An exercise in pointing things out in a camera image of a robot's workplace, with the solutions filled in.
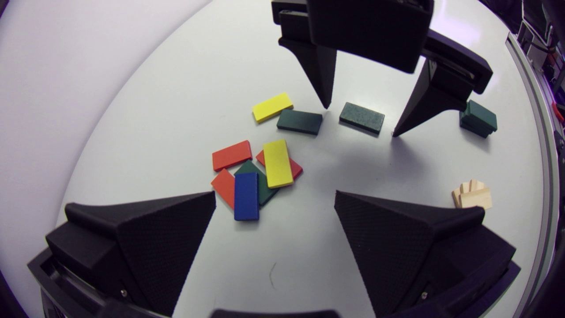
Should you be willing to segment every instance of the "dark green block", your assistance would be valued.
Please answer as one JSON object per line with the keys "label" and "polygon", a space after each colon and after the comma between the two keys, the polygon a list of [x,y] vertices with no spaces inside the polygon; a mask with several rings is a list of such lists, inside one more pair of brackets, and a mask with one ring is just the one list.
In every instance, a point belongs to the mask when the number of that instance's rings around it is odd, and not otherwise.
{"label": "dark green block", "polygon": [[259,177],[259,204],[265,205],[279,191],[279,188],[269,189],[267,187],[267,176],[253,164],[251,160],[247,160],[237,169],[235,174],[256,172]]}
{"label": "dark green block", "polygon": [[498,129],[496,114],[482,107],[477,102],[469,100],[467,102],[467,110],[465,113],[471,118],[483,122],[492,131],[496,131]]}
{"label": "dark green block", "polygon": [[349,102],[345,103],[340,115],[340,122],[348,123],[375,134],[381,132],[384,119],[385,115],[381,113]]}
{"label": "dark green block", "polygon": [[483,121],[480,121],[472,116],[463,116],[459,118],[460,122],[465,123],[466,125],[473,127],[475,130],[484,132],[486,134],[491,134],[493,132],[489,126],[485,125]]}
{"label": "dark green block", "polygon": [[481,131],[481,130],[475,129],[474,127],[472,127],[472,126],[466,124],[466,123],[465,123],[464,121],[462,121],[462,120],[459,120],[459,126],[460,126],[461,128],[465,128],[466,130],[468,130],[468,131],[470,131],[470,132],[472,132],[472,133],[474,133],[474,134],[476,134],[476,135],[479,135],[479,136],[481,136],[481,137],[483,137],[483,138],[488,137],[489,134],[490,134],[489,132],[485,132],[485,131]]}
{"label": "dark green block", "polygon": [[284,109],[279,116],[277,128],[317,135],[320,131],[321,120],[321,114]]}

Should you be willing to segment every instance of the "rectangular block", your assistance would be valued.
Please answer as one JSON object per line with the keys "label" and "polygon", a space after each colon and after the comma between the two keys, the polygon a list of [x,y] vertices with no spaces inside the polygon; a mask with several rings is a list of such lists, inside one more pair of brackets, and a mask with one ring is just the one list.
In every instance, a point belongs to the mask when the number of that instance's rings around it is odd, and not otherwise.
{"label": "rectangular block", "polygon": [[224,199],[230,208],[234,207],[234,197],[236,189],[236,179],[228,170],[222,169],[220,173],[212,180],[212,187],[216,193]]}
{"label": "rectangular block", "polygon": [[455,204],[456,208],[461,208],[461,201],[459,201],[460,194],[461,194],[461,188],[457,188],[451,192],[451,196],[453,197],[453,203]]}
{"label": "rectangular block", "polygon": [[290,159],[284,139],[263,145],[265,156],[265,170],[267,171],[267,186],[279,188],[294,183]]}
{"label": "rectangular block", "polygon": [[464,123],[462,119],[459,120],[459,126],[460,126],[461,128],[464,128],[464,129],[466,129],[466,130],[472,132],[473,134],[479,135],[479,136],[481,136],[481,137],[483,137],[483,138],[488,137],[489,134],[490,134],[489,132],[481,131],[481,130],[479,130],[479,129],[476,129],[476,128],[474,128],[474,127],[472,127],[472,126],[470,126],[470,125]]}
{"label": "rectangular block", "polygon": [[496,131],[498,129],[496,114],[484,108],[475,101],[469,100],[467,102],[467,110],[465,111],[465,113],[473,118],[480,120],[492,131]]}
{"label": "rectangular block", "polygon": [[490,135],[493,132],[493,130],[488,125],[486,125],[483,121],[471,115],[463,115],[463,116],[460,115],[459,124],[461,123],[464,123],[472,127],[474,130],[481,131],[487,135]]}
{"label": "rectangular block", "polygon": [[317,136],[320,131],[321,120],[321,114],[284,109],[277,122],[277,128]]}
{"label": "rectangular block", "polygon": [[269,100],[253,106],[253,116],[258,123],[277,116],[283,109],[292,109],[292,101],[286,93],[277,95]]}
{"label": "rectangular block", "polygon": [[[260,164],[265,166],[265,155],[262,150],[261,152],[259,152],[257,156],[255,156],[255,159],[257,159],[257,161],[259,161]],[[297,164],[294,160],[292,160],[292,158],[289,157],[288,159],[290,161],[290,170],[292,171],[292,178],[296,180],[296,178],[298,178],[298,176],[302,173],[302,167],[299,164]]]}
{"label": "rectangular block", "polygon": [[235,175],[241,173],[255,172],[258,176],[259,184],[259,205],[265,205],[278,191],[278,188],[269,189],[267,187],[267,176],[253,164],[251,160],[247,160],[244,164],[236,171]]}
{"label": "rectangular block", "polygon": [[490,197],[490,189],[484,188],[473,192],[463,193],[459,195],[462,208],[482,207],[483,209],[490,209],[493,207],[492,198]]}
{"label": "rectangular block", "polygon": [[344,122],[363,130],[378,134],[381,132],[385,115],[363,108],[361,106],[345,103],[340,114],[340,122]]}
{"label": "rectangular block", "polygon": [[212,166],[214,171],[229,168],[253,158],[251,145],[248,140],[242,141],[228,148],[218,150],[212,154]]}
{"label": "rectangular block", "polygon": [[236,174],[236,199],[233,210],[236,221],[259,219],[258,176],[255,172]]}
{"label": "rectangular block", "polygon": [[469,182],[463,182],[461,183],[461,186],[459,188],[461,190],[461,193],[467,193],[470,190],[470,183]]}
{"label": "rectangular block", "polygon": [[470,191],[482,190],[484,188],[485,188],[485,184],[483,182],[480,182],[480,181],[475,180],[475,179],[472,179],[471,181],[469,181]]}

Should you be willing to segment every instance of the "wire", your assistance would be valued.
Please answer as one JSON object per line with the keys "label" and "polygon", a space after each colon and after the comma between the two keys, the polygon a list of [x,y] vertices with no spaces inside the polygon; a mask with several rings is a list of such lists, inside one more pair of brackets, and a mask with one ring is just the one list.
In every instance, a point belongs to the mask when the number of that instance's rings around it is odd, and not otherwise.
{"label": "wire", "polygon": [[547,49],[546,49],[546,48],[544,48],[544,47],[542,47],[542,46],[539,46],[539,45],[535,44],[534,42],[532,42],[532,41],[530,41],[530,40],[528,40],[528,39],[524,39],[524,41],[526,41],[527,43],[530,43],[534,48],[536,48],[536,49],[538,49],[538,50],[540,50],[540,51],[542,51],[542,52],[545,52],[545,53],[548,53],[548,54],[553,54],[553,53],[555,53],[555,47],[554,47],[554,46],[553,46],[552,48],[547,48]]}

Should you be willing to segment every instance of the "white table surface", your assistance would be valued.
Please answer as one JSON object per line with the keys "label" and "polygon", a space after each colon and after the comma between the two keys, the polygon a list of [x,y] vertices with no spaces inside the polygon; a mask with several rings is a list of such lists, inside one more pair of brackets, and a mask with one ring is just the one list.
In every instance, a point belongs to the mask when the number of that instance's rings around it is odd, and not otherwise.
{"label": "white table surface", "polygon": [[[532,108],[505,47],[508,30],[479,1],[436,1],[432,28],[484,57],[494,71],[486,91],[471,94],[497,115],[498,131],[487,139],[459,128],[456,111],[391,137],[424,58],[415,74],[405,74],[338,53],[333,102],[324,110],[294,55],[278,46],[270,1],[214,0],[165,40],[116,96],[76,165],[58,224],[68,202],[116,204],[209,191],[216,175],[212,152],[249,140],[255,156],[264,143],[284,138],[303,175],[261,209],[258,223],[234,221],[217,198],[174,317],[207,317],[214,308],[333,308],[344,318],[374,317],[333,209],[335,191],[453,207],[451,191],[471,178],[490,187],[494,207],[483,223],[516,247],[513,260],[521,267],[487,316],[512,316],[541,224],[542,163]],[[296,110],[322,113],[317,137],[279,131],[277,119],[256,124],[251,107],[281,92]],[[385,114],[380,136],[338,124],[345,102]]]}

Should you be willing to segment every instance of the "orange block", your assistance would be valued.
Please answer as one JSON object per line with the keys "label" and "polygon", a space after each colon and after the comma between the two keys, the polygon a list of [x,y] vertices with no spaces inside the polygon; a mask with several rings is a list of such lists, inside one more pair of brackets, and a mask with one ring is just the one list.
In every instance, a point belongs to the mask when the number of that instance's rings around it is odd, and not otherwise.
{"label": "orange block", "polygon": [[236,197],[236,179],[228,170],[222,169],[210,183],[214,190],[232,208]]}
{"label": "orange block", "polygon": [[[257,161],[259,161],[260,164],[265,166],[265,155],[263,154],[262,150],[261,152],[259,152],[257,156],[255,156],[255,159],[257,159]],[[292,177],[294,178],[294,180],[296,180],[296,178],[298,178],[298,176],[302,173],[302,167],[299,164],[297,164],[294,160],[290,158],[289,160],[290,160],[290,170],[292,171]]]}
{"label": "orange block", "polygon": [[212,154],[212,166],[214,171],[229,168],[251,159],[251,145],[248,140],[218,150]]}

